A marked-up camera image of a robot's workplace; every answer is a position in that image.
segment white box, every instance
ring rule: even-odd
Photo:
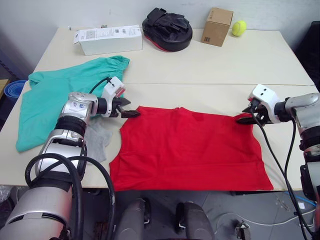
[[[73,43],[80,43],[84,55],[143,49],[139,25],[78,30]]]

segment floor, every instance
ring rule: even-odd
[[[296,194],[304,197],[301,191]],[[144,240],[186,237],[184,233],[176,234],[174,231],[176,205],[179,202],[192,201],[204,209],[213,230],[217,230],[216,240],[237,239],[234,224],[236,220],[241,221],[242,219],[228,214],[220,218],[217,226],[218,217],[224,213],[235,213],[262,224],[275,224],[294,217],[294,207],[290,197],[284,192],[234,195],[230,192],[217,191],[124,191],[116,194],[116,221],[119,221],[126,206],[138,197],[147,197],[151,202],[152,223],[145,229]],[[87,192],[84,194],[84,240],[95,239],[93,230],[95,222],[106,220],[107,203],[108,192],[106,190],[98,195]],[[304,203],[304,206],[305,209],[302,212],[308,212],[314,208],[307,202]],[[305,215],[308,224],[312,224],[313,214]],[[260,226],[246,220],[244,222],[250,226],[253,240],[303,239],[297,219],[278,226]]]

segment cardboard box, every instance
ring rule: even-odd
[[[80,43],[84,55],[143,49],[139,25],[78,30],[73,43]]]
[[[201,42],[221,47],[230,28],[234,12],[213,7],[206,20]]]

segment gray cloth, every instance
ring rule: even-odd
[[[92,118],[84,135],[87,156],[98,162],[107,159],[105,147],[110,143],[112,137],[112,131],[105,129],[102,121],[101,116]]]

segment tennis ball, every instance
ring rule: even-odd
[[[233,24],[232,27],[232,34],[234,36],[241,36],[247,28],[247,24],[245,21],[237,21],[235,24]]]

